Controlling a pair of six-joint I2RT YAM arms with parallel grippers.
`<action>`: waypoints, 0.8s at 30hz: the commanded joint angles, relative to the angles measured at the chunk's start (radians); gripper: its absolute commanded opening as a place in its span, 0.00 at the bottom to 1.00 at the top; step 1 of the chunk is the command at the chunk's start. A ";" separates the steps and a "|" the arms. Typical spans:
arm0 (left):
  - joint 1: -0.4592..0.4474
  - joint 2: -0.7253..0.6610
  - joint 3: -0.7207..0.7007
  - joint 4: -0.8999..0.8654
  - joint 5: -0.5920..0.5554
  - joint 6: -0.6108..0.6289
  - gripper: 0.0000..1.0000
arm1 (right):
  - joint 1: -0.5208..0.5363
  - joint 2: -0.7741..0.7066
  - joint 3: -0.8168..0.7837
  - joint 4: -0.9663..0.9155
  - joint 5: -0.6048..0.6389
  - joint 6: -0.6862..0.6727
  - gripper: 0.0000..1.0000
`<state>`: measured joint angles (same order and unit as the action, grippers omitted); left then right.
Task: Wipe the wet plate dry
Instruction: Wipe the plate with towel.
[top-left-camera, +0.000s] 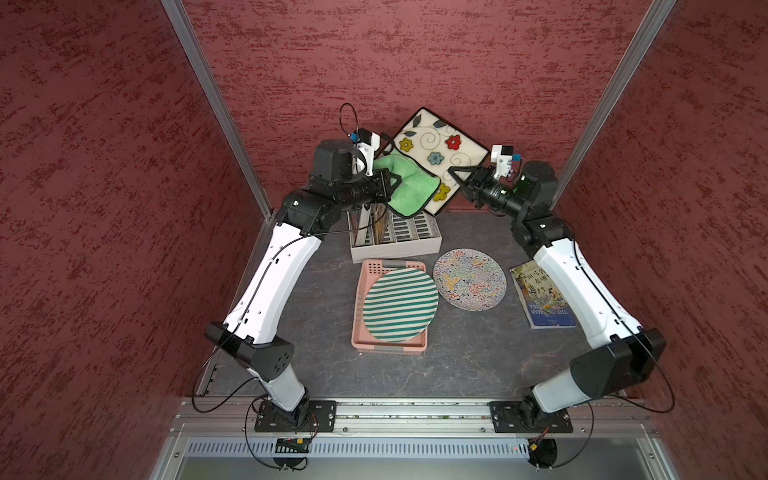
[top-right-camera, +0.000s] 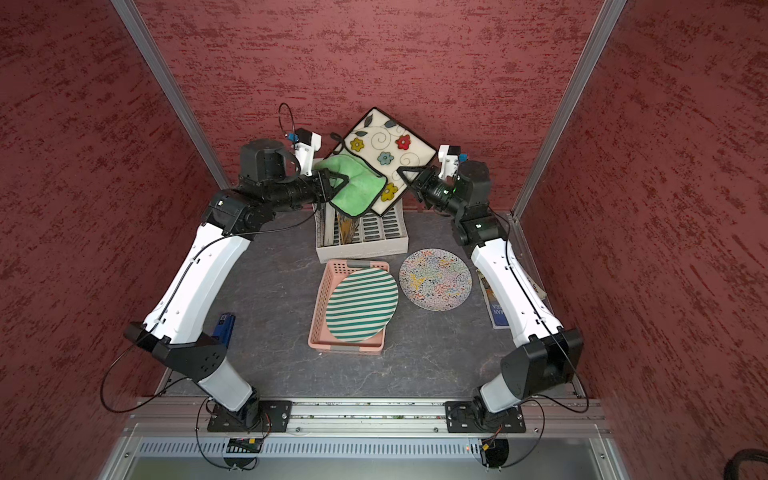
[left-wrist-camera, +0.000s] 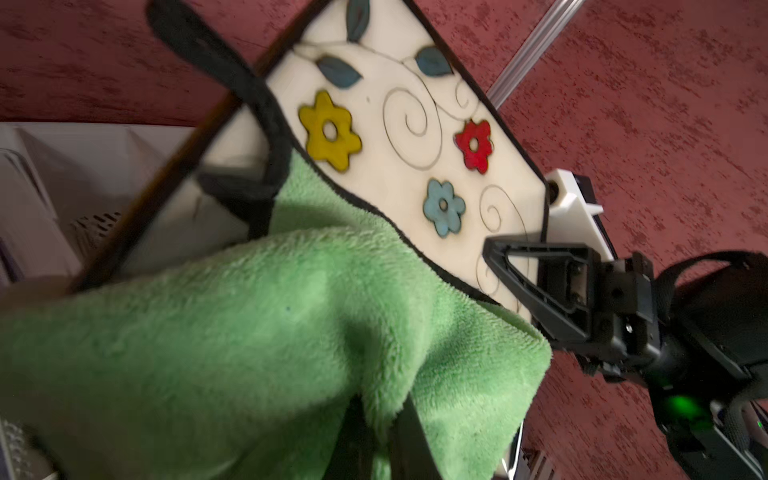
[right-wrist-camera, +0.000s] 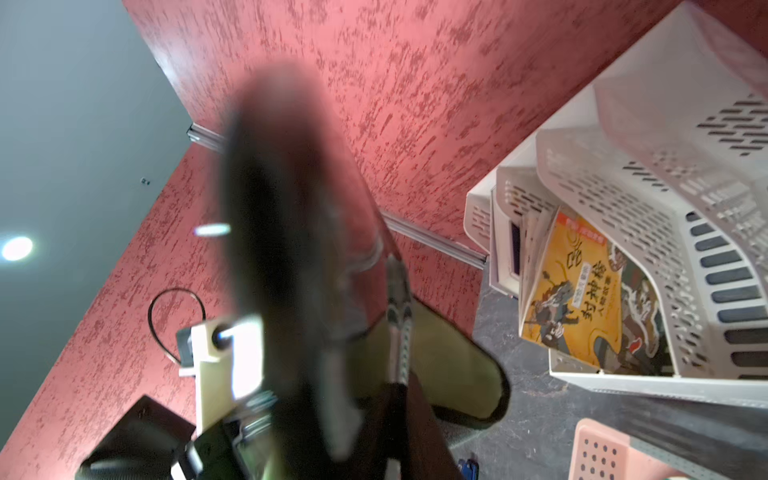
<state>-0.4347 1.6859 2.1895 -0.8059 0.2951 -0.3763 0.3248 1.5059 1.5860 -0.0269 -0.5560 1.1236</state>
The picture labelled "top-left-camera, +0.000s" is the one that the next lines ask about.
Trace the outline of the green microfibre cloth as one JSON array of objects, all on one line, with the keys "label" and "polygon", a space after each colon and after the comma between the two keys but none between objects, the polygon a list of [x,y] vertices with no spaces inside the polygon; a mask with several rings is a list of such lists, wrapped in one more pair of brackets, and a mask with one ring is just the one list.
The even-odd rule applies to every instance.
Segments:
[{"label": "green microfibre cloth", "polygon": [[400,177],[400,184],[394,189],[388,208],[403,218],[411,218],[421,212],[439,190],[441,180],[425,170],[411,157],[392,153],[373,163],[375,170],[388,169]]}]

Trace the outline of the square floral plate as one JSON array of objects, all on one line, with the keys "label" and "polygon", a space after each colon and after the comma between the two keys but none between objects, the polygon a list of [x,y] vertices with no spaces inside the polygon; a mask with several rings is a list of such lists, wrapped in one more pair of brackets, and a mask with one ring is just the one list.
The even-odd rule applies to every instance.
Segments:
[{"label": "square floral plate", "polygon": [[394,136],[397,149],[440,179],[440,186],[425,211],[437,216],[460,192],[449,173],[451,167],[480,166],[489,150],[451,123],[428,110],[418,110]]}]

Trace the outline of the colourful squiggle round plate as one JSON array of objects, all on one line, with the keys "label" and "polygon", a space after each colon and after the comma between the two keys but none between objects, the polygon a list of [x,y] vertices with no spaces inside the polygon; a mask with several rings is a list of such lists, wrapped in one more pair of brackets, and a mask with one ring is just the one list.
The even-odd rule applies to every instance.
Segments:
[{"label": "colourful squiggle round plate", "polygon": [[474,249],[454,249],[441,255],[434,264],[432,278],[441,297],[464,311],[490,310],[507,291],[501,266]]}]

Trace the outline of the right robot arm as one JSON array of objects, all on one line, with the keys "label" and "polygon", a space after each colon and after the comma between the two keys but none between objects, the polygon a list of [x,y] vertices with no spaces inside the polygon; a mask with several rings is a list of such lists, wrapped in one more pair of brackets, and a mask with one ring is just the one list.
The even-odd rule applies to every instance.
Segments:
[{"label": "right robot arm", "polygon": [[558,180],[550,164],[525,163],[511,185],[500,181],[494,166],[454,166],[448,172],[475,206],[510,218],[515,240],[553,281],[591,347],[532,388],[523,401],[530,418],[614,395],[658,370],[664,336],[621,306],[588,264],[573,229],[552,212]]}]

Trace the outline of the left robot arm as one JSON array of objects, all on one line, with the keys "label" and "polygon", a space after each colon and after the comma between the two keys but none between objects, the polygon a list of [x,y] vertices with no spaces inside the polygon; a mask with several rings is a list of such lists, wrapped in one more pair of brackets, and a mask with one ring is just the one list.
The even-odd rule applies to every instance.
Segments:
[{"label": "left robot arm", "polygon": [[278,324],[301,272],[343,214],[383,204],[400,186],[399,175],[375,169],[380,148],[380,135],[372,133],[316,147],[308,182],[284,198],[243,295],[224,321],[205,330],[217,349],[261,383],[274,407],[295,418],[303,415],[307,390],[291,365],[294,347],[278,337]]}]

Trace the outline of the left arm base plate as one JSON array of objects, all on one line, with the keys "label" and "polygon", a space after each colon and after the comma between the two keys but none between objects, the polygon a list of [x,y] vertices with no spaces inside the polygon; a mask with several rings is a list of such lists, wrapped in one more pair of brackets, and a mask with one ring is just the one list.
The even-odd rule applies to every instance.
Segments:
[{"label": "left arm base plate", "polygon": [[255,432],[328,433],[334,430],[338,403],[332,400],[302,400],[291,412],[271,401],[259,401],[251,411],[255,414]]}]

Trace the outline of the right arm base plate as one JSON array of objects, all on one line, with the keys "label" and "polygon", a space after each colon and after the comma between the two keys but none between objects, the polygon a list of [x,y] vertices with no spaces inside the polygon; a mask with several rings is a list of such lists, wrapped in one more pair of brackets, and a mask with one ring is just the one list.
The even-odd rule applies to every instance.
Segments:
[{"label": "right arm base plate", "polygon": [[528,398],[522,401],[492,401],[488,407],[496,433],[570,434],[574,431],[566,409],[547,413]]}]

